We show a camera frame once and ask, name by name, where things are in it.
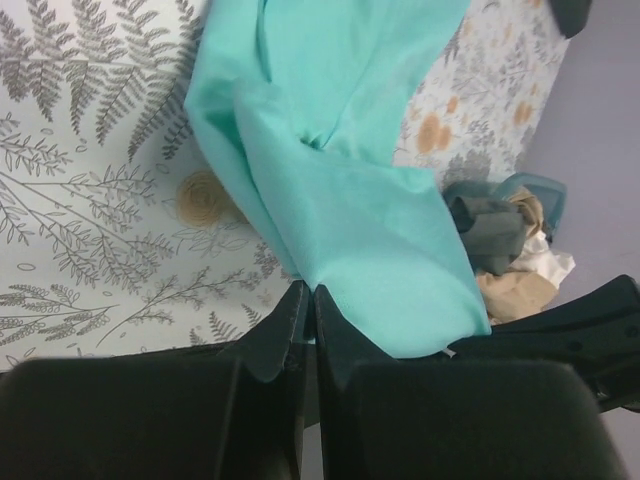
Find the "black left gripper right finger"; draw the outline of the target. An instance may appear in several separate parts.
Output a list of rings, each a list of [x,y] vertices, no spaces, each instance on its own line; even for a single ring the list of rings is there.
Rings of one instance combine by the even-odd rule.
[[[631,287],[395,360],[315,294],[328,479],[624,479],[601,421],[631,403]]]

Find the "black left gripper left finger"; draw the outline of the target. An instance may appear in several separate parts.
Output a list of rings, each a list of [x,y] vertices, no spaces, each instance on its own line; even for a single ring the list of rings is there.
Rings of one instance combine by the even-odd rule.
[[[296,479],[308,287],[240,339],[23,362],[1,377],[5,479]]]

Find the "teal t shirt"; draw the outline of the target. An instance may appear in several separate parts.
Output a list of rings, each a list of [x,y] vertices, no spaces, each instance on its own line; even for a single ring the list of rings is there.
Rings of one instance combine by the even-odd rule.
[[[209,165],[285,270],[391,357],[491,331],[405,109],[465,1],[216,1],[185,101]]]

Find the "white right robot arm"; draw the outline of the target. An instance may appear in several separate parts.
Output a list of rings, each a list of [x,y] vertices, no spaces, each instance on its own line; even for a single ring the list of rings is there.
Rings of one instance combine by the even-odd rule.
[[[556,25],[566,39],[579,34],[589,19],[592,0],[549,0]]]

